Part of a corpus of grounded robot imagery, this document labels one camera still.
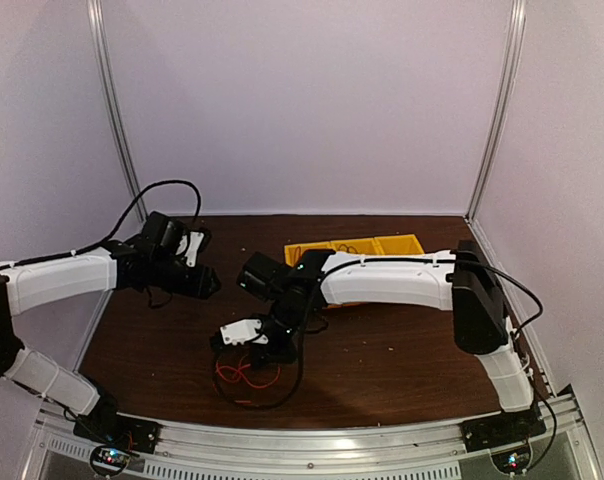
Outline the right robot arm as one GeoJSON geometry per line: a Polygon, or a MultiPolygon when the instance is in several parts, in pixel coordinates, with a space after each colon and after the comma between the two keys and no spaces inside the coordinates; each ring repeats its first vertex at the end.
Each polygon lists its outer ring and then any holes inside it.
{"type": "Polygon", "coordinates": [[[510,318],[503,281],[515,280],[487,264],[473,241],[418,255],[308,249],[292,265],[257,252],[237,283],[270,309],[219,332],[226,346],[249,346],[260,364],[292,363],[301,355],[293,340],[321,308],[377,303],[449,312],[456,346],[479,360],[496,391],[502,413],[495,419],[495,433],[512,442],[533,424],[535,393],[517,351],[521,330],[510,318]]]}

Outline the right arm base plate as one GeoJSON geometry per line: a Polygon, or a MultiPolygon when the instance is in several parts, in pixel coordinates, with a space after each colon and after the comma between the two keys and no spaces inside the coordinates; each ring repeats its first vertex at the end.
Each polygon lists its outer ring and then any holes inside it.
{"type": "Polygon", "coordinates": [[[464,421],[461,432],[466,451],[476,452],[527,441],[544,434],[546,424],[532,411],[499,413],[464,421]]]}

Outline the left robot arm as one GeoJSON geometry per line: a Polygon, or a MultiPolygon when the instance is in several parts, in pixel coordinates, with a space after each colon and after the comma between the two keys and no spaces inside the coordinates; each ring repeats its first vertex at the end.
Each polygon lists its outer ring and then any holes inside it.
{"type": "Polygon", "coordinates": [[[105,444],[126,433],[116,400],[86,377],[25,344],[13,319],[31,309],[95,292],[159,289],[208,299],[219,291],[215,270],[198,261],[211,234],[152,212],[140,233],[49,258],[0,264],[0,378],[62,404],[105,444]]]}

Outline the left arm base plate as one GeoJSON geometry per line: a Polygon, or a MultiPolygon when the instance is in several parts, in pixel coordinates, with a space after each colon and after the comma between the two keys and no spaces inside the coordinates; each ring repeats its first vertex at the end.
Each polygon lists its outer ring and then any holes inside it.
{"type": "Polygon", "coordinates": [[[96,443],[107,444],[135,453],[153,454],[160,433],[160,424],[150,420],[118,415],[115,429],[99,433],[96,427],[86,427],[82,420],[75,422],[73,434],[96,443]]]}

